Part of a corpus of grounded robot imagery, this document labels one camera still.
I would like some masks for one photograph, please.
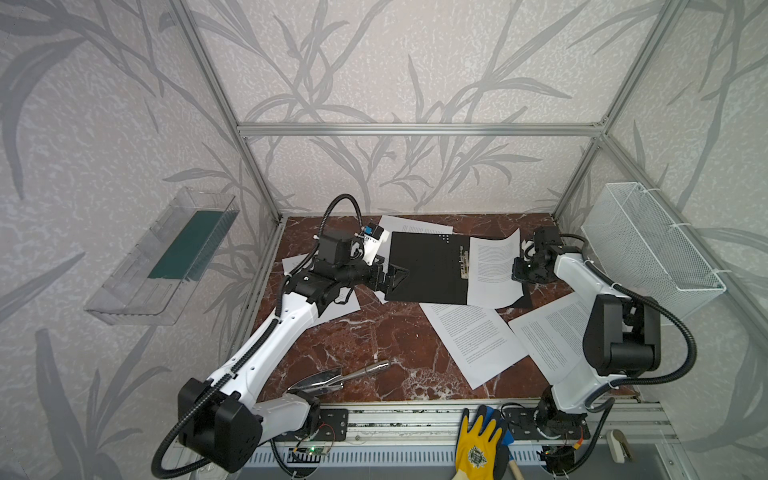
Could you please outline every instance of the metal trowel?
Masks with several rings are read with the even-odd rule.
[[[352,372],[349,375],[342,375],[341,367],[337,366],[335,369],[310,375],[305,379],[294,383],[286,392],[305,392],[314,396],[325,395],[326,393],[341,390],[341,388],[344,387],[344,382],[349,380],[359,379],[364,376],[371,376],[383,372],[389,368],[389,365],[389,360],[382,360],[381,362],[376,362],[365,368],[361,368],[356,372]]]

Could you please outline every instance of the white paper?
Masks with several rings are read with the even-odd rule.
[[[453,233],[453,227],[449,225],[440,225],[438,223],[422,222],[419,220],[410,220],[408,218],[391,217],[389,215],[382,215],[379,220],[379,226],[384,230],[390,232],[408,232],[408,233],[438,233],[445,235],[446,233]],[[389,247],[392,235],[389,235],[389,239],[379,245],[379,252],[377,255],[384,257],[384,271],[387,271],[389,267]],[[376,298],[381,300],[381,303],[387,303],[384,300],[384,293],[374,292]]]
[[[581,341],[591,307],[571,293],[512,320],[509,326],[549,381],[561,381],[584,356]]]
[[[306,257],[306,253],[303,255],[296,255],[295,257],[283,258],[283,272],[288,273],[293,270],[296,265],[301,263],[301,260],[303,260],[304,257]],[[348,288],[342,288],[336,301],[343,302],[346,298],[347,292],[349,292]],[[344,305],[331,303],[328,305],[328,308],[326,308],[326,311],[323,312],[320,318],[315,320],[315,323],[313,323],[312,326],[320,325],[321,323],[325,323],[329,320],[349,315],[350,313],[357,312],[358,310],[360,310],[360,303],[357,301],[357,293],[353,291],[352,295],[349,296],[349,302]]]
[[[494,310],[443,303],[419,305],[473,390],[528,355]]]
[[[519,228],[503,240],[469,239],[467,305],[502,308],[523,296],[522,285],[511,278],[519,256]]]

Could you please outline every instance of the transparent plastic bin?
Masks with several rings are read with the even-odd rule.
[[[85,311],[110,325],[175,324],[239,212],[234,195],[182,188]]]
[[[581,229],[611,279],[681,319],[726,289],[642,184],[606,184]]]

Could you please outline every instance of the glove logo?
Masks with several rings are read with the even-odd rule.
[[[469,449],[467,459],[469,460],[469,463],[471,463],[475,468],[482,468],[486,463],[488,463],[488,460],[485,458],[485,455],[483,455],[482,450],[477,447],[472,447]]]

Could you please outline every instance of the red marble surface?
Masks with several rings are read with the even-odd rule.
[[[553,225],[548,214],[486,215],[406,215],[406,218],[452,225],[454,233],[484,237],[507,237],[518,228],[521,238],[533,230]],[[364,217],[363,224],[379,217]],[[257,316],[257,324],[272,311],[277,286],[283,277],[281,260],[307,253],[317,232],[317,217],[288,219],[277,251],[270,281]],[[355,228],[354,217],[332,217],[327,226]],[[536,286],[531,291],[533,307],[538,308],[571,292],[558,281]],[[472,390],[429,324],[418,303],[381,304],[364,286],[356,288],[360,311],[307,330],[291,347],[267,381],[261,399],[281,396],[295,382],[323,370],[342,366],[353,372],[378,360],[388,359],[392,367],[377,376],[348,382],[338,392],[323,396],[323,402],[376,402],[413,399],[487,399],[540,396],[548,382],[531,357],[506,369],[500,375]],[[532,309],[507,308],[498,312],[506,321]]]

